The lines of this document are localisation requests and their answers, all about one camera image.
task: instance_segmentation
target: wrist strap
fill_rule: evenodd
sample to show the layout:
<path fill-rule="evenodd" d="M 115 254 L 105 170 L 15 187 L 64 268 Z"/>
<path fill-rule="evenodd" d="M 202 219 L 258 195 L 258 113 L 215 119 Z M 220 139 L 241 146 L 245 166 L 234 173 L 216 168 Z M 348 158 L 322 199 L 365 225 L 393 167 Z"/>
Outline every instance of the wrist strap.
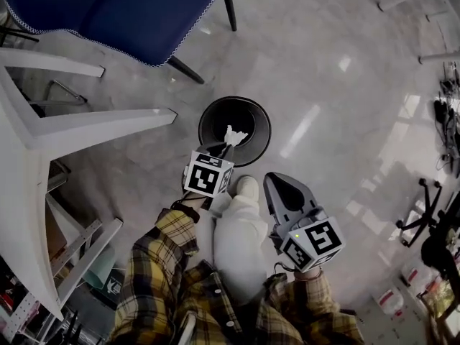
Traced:
<path fill-rule="evenodd" d="M 193 222 L 196 224 L 200 221 L 200 214 L 196 212 L 193 208 L 184 206 L 179 202 L 174 202 L 171 206 L 172 210 L 181 211 L 185 213 L 188 217 L 190 217 Z"/>

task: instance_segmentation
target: black office chair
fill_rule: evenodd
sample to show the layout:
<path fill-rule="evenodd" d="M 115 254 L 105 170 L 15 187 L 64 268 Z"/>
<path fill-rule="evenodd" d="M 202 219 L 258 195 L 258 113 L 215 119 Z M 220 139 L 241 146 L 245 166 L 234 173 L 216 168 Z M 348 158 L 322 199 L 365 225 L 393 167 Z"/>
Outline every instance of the black office chair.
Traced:
<path fill-rule="evenodd" d="M 410 230 L 419 226 L 417 232 L 415 233 L 411 241 L 407 241 L 405 239 L 401 240 L 402 245 L 404 245 L 407 248 L 409 248 L 415 242 L 415 240 L 417 240 L 420 234 L 422 234 L 422 231 L 425 229 L 425 227 L 436 225 L 436 220 L 433 218 L 433 214 L 436 209 L 436 205 L 438 204 L 441 191 L 443 190 L 441 184 L 438 181 L 435 181 L 434 186 L 438 189 L 438 192 L 436 194 L 436 197 L 434 198 L 433 204 L 430 204 L 430 192 L 428 191 L 426 179 L 420 179 L 418 183 L 421 186 L 423 186 L 423 189 L 425 191 L 425 212 L 422 213 L 422 217 L 420 217 L 417 221 L 414 221 L 409 225 L 403 226 L 403 220 L 399 220 L 396 223 L 396 227 L 401 229 L 401 231 Z"/>
<path fill-rule="evenodd" d="M 457 232 L 460 227 L 460 193 L 452 196 L 447 211 L 439 211 L 438 216 L 439 222 L 430 227 L 430 236 L 422 244 L 422 260 L 428 267 L 438 270 L 443 280 L 449 281 L 457 306 L 460 303 L 460 275 L 455 257 L 460 251 L 451 252 L 446 242 L 449 232 Z"/>

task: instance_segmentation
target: sleeve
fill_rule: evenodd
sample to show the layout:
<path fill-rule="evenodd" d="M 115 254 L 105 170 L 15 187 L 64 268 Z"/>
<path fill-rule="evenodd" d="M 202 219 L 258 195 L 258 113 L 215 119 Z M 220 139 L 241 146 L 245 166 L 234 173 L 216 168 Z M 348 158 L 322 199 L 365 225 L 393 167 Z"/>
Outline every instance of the sleeve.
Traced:
<path fill-rule="evenodd" d="M 326 276 L 289 282 L 283 303 L 284 317 L 308 344 L 364 344 L 356 318 L 340 313 Z"/>
<path fill-rule="evenodd" d="M 195 224 L 168 211 L 131 250 L 110 344 L 169 344 L 182 274 L 198 251 Z"/>

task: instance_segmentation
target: white chair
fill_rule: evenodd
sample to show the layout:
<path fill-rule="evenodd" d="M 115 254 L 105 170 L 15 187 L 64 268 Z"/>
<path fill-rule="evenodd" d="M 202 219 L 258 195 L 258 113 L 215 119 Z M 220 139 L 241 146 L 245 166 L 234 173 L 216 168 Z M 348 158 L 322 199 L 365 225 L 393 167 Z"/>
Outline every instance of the white chair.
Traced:
<path fill-rule="evenodd" d="M 45 233 L 50 161 L 145 129 L 171 124 L 168 109 L 105 111 L 39 118 L 5 67 L 101 77 L 102 67 L 64 57 L 0 48 L 0 255 L 29 293 L 62 319 Z"/>

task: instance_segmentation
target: paper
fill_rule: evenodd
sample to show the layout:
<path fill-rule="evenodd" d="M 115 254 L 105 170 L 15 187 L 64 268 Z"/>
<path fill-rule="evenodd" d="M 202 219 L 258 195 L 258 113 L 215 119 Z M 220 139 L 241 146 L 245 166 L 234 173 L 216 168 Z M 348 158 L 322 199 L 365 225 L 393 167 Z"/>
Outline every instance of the paper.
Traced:
<path fill-rule="evenodd" d="M 247 137 L 247 133 L 243 132 L 234 132 L 231 130 L 231 125 L 227 126 L 227 134 L 225 134 L 224 141 L 227 143 L 229 146 L 237 146 L 242 142 L 244 138 Z"/>

